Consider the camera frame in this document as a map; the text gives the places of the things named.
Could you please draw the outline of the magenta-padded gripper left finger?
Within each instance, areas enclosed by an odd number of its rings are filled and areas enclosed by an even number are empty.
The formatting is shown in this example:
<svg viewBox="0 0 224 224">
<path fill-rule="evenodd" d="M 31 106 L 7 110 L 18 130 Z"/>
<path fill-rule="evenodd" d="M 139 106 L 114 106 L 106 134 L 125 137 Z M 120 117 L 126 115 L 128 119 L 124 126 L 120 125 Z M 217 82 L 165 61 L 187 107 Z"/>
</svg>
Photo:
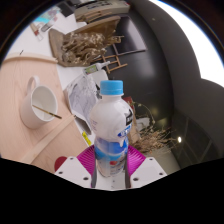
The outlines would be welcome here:
<svg viewBox="0 0 224 224">
<path fill-rule="evenodd" d="M 84 188 L 94 188 L 97 168 L 94 146 L 90 146 L 77 157 L 59 157 L 54 165 L 55 174 Z"/>
</svg>

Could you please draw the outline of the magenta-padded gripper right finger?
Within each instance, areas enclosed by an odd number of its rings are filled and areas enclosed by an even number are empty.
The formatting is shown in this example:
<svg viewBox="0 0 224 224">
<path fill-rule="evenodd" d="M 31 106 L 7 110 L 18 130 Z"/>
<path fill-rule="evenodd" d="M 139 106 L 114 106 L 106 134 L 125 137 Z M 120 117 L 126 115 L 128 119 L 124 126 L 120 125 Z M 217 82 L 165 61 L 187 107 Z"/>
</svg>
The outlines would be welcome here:
<svg viewBox="0 0 224 224">
<path fill-rule="evenodd" d="M 140 188 L 166 176 L 154 157 L 145 157 L 132 146 L 128 147 L 125 184 L 127 188 Z"/>
</svg>

